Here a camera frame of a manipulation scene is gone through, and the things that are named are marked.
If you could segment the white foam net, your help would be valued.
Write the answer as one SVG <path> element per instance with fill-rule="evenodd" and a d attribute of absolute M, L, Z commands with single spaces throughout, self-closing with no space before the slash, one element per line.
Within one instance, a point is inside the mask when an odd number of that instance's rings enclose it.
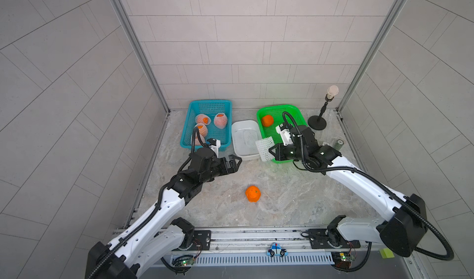
<path fill-rule="evenodd" d="M 263 138 L 256 141 L 256 148 L 259 152 L 260 159 L 268 162 L 275 159 L 275 156 L 269 151 L 274 147 L 275 143 L 272 137 Z"/>
<path fill-rule="evenodd" d="M 253 129 L 243 131 L 243 150 L 246 154 L 257 152 L 256 141 L 259 140 L 259 133 Z"/>

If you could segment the netted orange front corner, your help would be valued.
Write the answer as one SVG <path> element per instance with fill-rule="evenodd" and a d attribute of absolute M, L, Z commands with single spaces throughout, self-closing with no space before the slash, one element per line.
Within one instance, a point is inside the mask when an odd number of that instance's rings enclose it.
<path fill-rule="evenodd" d="M 195 134 L 191 137 L 191 144 L 202 146 L 202 143 L 206 144 L 206 140 L 201 134 Z"/>

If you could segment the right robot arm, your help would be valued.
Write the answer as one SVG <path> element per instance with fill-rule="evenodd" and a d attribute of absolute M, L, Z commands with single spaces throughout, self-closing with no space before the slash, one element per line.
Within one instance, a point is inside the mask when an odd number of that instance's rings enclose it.
<path fill-rule="evenodd" d="M 420 196 L 406 196 L 391 189 L 358 169 L 338 150 L 319 145 L 312 130 L 298 125 L 289 112 L 284 111 L 282 118 L 283 123 L 276 131 L 283 141 L 269 148 L 269 154 L 277 161 L 300 162 L 303 170 L 338 181 L 371 205 L 382 218 L 380 222 L 364 222 L 341 216 L 335 225 L 340 236 L 345 240 L 384 244 L 405 258 L 418 252 L 438 260 L 453 260 L 452 246 L 428 221 L 426 205 Z"/>

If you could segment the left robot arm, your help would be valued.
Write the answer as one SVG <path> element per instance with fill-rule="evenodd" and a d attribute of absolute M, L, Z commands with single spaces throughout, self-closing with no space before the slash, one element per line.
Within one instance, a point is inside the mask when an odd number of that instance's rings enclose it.
<path fill-rule="evenodd" d="M 172 250 L 189 248 L 194 226 L 173 217 L 201 192 L 203 184 L 236 173 L 242 163 L 240 157 L 219 158 L 217 153 L 218 148 L 206 143 L 192 148 L 178 172 L 161 187 L 153 206 L 108 244 L 98 242 L 90 249 L 85 278 L 138 279 Z"/>

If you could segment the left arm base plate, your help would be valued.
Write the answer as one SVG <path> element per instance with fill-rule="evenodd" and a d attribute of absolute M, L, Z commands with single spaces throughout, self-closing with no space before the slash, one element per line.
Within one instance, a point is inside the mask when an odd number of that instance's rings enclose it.
<path fill-rule="evenodd" d="M 208 251 L 211 247 L 210 230 L 195 230 L 191 244 L 187 248 L 177 248 L 177 251 Z"/>

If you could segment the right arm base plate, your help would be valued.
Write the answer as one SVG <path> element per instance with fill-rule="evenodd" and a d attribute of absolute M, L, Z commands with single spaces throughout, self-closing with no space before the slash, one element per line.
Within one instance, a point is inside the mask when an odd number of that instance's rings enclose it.
<path fill-rule="evenodd" d="M 360 248 L 358 240 L 347 241 L 338 233 L 330 233 L 326 228 L 310 228 L 301 232 L 309 240 L 311 249 L 349 249 Z"/>

